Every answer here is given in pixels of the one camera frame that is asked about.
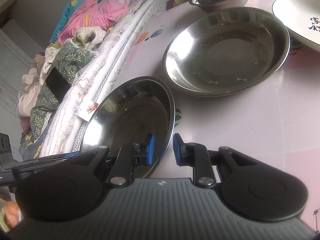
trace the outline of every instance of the metal screw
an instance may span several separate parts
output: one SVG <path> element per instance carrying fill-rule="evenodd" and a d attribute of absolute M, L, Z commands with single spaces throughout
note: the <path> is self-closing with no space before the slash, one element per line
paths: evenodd
<path fill-rule="evenodd" d="M 126 183 L 126 179 L 123 177 L 113 177 L 110 182 L 114 185 L 123 185 Z"/>
<path fill-rule="evenodd" d="M 206 185 L 206 186 L 210 186 L 214 183 L 214 179 L 213 178 L 209 178 L 209 177 L 201 177 L 198 182 L 202 185 Z"/>

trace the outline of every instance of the yellow polka dot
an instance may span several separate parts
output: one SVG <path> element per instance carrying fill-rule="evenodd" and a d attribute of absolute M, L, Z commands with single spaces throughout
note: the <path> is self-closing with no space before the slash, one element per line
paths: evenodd
<path fill-rule="evenodd" d="M 73 0 L 73 1 L 71 2 L 71 6 L 75 6 L 77 3 L 78 3 L 77 0 Z"/>

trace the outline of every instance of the black device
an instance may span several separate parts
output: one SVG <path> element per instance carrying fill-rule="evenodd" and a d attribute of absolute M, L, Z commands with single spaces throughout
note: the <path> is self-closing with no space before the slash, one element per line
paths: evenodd
<path fill-rule="evenodd" d="M 59 102 L 62 102 L 65 94 L 71 87 L 70 83 L 63 77 L 56 67 L 52 68 L 45 80 L 45 83 Z"/>
<path fill-rule="evenodd" d="M 115 154 L 98 147 L 26 177 L 16 190 L 25 218 L 8 233 L 10 239 L 316 236 L 299 219 L 308 192 L 294 176 L 229 147 L 210 151 L 174 134 L 177 165 L 193 167 L 193 178 L 134 178 L 134 165 L 150 163 L 151 155 L 140 156 L 151 141 L 149 136 L 143 144 L 124 145 Z"/>

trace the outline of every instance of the gray wall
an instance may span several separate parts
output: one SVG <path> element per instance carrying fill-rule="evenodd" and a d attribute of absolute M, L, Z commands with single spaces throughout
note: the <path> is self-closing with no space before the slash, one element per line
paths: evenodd
<path fill-rule="evenodd" d="M 17 0 L 11 16 L 42 48 L 49 45 L 61 13 L 72 0 Z"/>

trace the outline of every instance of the gray ridged panel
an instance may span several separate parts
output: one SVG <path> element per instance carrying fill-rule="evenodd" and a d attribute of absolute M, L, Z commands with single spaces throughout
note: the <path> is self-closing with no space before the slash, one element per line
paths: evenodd
<path fill-rule="evenodd" d="M 255 222 L 232 213 L 213 190 L 190 179 L 135 179 L 113 189 L 90 214 L 64 223 L 23 220 L 12 240 L 310 240 L 311 228 L 299 219 Z"/>

